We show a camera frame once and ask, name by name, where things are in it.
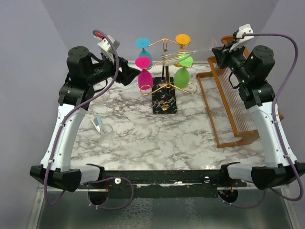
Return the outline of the orange wine glass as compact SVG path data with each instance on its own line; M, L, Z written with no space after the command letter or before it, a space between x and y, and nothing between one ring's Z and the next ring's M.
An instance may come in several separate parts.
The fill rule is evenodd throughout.
M184 46L190 43L191 38L187 34L178 34L175 40L180 45L179 49L183 50Z

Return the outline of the blue wine glass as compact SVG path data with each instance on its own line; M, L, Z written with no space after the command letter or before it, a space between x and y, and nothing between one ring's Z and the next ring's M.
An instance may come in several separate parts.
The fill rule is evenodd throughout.
M146 51L146 48L149 47L149 45L151 44L150 43L150 40L148 38L145 38L145 37L142 37L142 38L138 38L135 42L136 46L138 48L140 48L142 51L139 53L138 57L148 57L150 60L152 60L152 56L151 54Z

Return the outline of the clear champagne flute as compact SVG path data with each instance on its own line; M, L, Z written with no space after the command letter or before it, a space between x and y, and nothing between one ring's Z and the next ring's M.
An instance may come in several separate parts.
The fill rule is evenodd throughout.
M207 52L211 51L212 48L216 47L217 42L215 39L212 39L211 45L208 48L201 48L197 50L176 50L176 51L164 51L161 54L161 64L163 66L173 65L173 64L180 64L181 66L189 66L191 65L188 58L193 56L195 53L198 52Z

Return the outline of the clear wine glass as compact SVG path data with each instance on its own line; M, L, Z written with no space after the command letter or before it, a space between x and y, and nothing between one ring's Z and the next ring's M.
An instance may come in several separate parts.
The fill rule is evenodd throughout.
M121 143L115 137L114 129L109 124L103 124L100 127L100 141L103 146L108 145L109 150L112 152L118 151L121 148Z

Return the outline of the green wine glass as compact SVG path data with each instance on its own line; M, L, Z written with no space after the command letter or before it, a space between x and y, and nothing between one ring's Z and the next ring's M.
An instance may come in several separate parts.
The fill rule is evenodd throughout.
M175 73L174 76L174 85L179 88L185 88L190 79L190 74L187 70L188 67L192 66L193 58L190 55L182 55L179 57L181 68Z

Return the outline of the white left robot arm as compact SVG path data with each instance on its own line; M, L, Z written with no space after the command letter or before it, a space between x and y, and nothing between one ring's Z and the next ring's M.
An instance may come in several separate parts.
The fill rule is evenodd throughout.
M116 70L115 62L105 56L98 59L84 46L68 51L66 63L69 71L59 91L56 126L40 164L30 168L30 176L39 183L69 192L74 192L83 183L89 182L94 188L101 188L105 184L101 166L89 164L71 168L73 145L89 104L73 110L93 98L94 85L112 78L127 86L140 74L140 70L130 67L124 58L118 60L119 70Z

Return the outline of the pink wine glass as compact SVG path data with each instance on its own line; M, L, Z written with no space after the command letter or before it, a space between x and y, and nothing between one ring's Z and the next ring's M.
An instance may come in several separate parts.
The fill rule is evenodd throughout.
M138 86L141 90L149 90L153 87L153 77L147 70L151 63L151 59L146 56L138 57L135 61L136 66L142 69L138 75Z

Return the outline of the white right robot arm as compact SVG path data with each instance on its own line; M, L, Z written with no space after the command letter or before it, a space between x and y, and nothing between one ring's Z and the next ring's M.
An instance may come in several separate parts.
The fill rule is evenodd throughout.
M278 107L273 105L275 93L266 80L275 64L273 50L258 45L245 58L244 47L230 49L234 44L228 42L222 47L214 47L212 52L219 68L230 69L239 81L239 95L258 130L265 166L228 164L223 167L226 171L219 174L219 181L229 187L236 179L242 179L254 183L260 190L290 184L297 175L305 173L305 164L298 162L292 152L279 119Z

